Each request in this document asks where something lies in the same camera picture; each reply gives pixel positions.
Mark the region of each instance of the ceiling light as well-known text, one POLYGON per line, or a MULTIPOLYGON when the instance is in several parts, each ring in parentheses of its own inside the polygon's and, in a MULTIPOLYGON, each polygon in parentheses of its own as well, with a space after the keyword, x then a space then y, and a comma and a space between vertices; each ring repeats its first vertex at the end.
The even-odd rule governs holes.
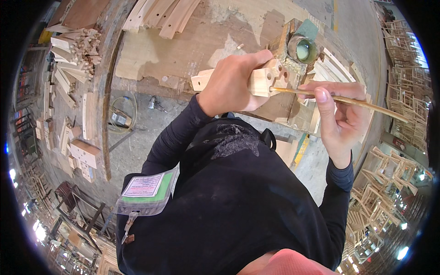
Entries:
POLYGON ((402 250, 399 251, 399 255, 397 255, 397 259, 398 260, 403 259, 406 256, 408 249, 409 249, 408 246, 402 248, 402 250))

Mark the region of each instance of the forearm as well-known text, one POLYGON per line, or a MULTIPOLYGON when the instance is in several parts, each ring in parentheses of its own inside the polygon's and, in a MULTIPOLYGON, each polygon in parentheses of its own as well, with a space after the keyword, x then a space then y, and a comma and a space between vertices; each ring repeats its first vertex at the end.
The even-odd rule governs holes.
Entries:
POLYGON ((353 186, 353 164, 345 169, 338 169, 329 159, 327 166, 327 187, 319 210, 324 218, 334 248, 342 253, 345 242, 345 227, 347 224, 348 202, 353 186))
POLYGON ((154 142, 142 166, 142 173, 154 175, 174 168, 199 129, 211 119, 200 108, 196 96, 193 96, 188 106, 154 142))

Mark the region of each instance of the wooden offcut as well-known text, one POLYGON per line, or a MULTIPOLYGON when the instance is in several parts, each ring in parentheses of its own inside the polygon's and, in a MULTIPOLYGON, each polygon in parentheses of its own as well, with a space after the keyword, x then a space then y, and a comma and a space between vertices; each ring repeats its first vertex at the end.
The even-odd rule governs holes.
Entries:
POLYGON ((74 158, 96 169, 96 162, 100 153, 98 148, 79 139, 75 139, 70 142, 70 150, 74 158))

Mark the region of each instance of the wooden stick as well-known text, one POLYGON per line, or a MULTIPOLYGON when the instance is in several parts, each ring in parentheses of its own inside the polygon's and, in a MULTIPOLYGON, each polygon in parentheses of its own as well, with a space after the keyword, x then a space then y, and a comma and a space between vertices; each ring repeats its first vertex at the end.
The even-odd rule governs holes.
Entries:
MULTIPOLYGON (((291 92, 294 94, 301 94, 301 95, 311 95, 311 96, 315 96, 315 93, 312 91, 306 91, 306 90, 297 90, 297 89, 286 89, 286 88, 275 88, 275 87, 270 87, 269 91, 279 91, 279 92, 291 92)), ((393 112, 391 110, 373 105, 373 104, 369 104, 366 103, 365 101, 361 101, 361 100, 357 100, 357 99, 351 99, 348 97, 343 97, 343 96, 338 96, 338 95, 332 95, 331 96, 333 98, 333 100, 339 101, 339 102, 344 102, 344 103, 348 103, 348 104, 353 104, 353 105, 357 105, 357 106, 361 106, 361 107, 365 107, 368 109, 372 109, 375 110, 376 112, 382 113, 382 114, 386 114, 390 117, 396 118, 398 120, 401 120, 405 123, 408 123, 408 119, 406 117, 404 117, 401 114, 398 114, 396 112, 393 112)))

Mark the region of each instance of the hand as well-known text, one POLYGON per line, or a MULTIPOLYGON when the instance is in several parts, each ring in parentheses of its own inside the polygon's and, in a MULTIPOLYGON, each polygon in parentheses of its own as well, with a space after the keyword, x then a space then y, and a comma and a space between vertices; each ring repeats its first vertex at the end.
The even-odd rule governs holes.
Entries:
POLYGON ((330 94, 365 100, 363 85, 358 82, 311 81, 309 84, 299 86, 298 89, 315 91, 316 104, 321 115, 323 144, 336 168, 346 168, 350 164, 351 148, 368 127, 368 109, 336 102, 335 113, 334 101, 330 94))
POLYGON ((262 50, 220 60, 205 89, 196 96, 201 109, 214 117, 226 112, 253 111, 266 103, 269 98, 250 94, 247 84, 251 72, 272 57, 269 50, 262 50))

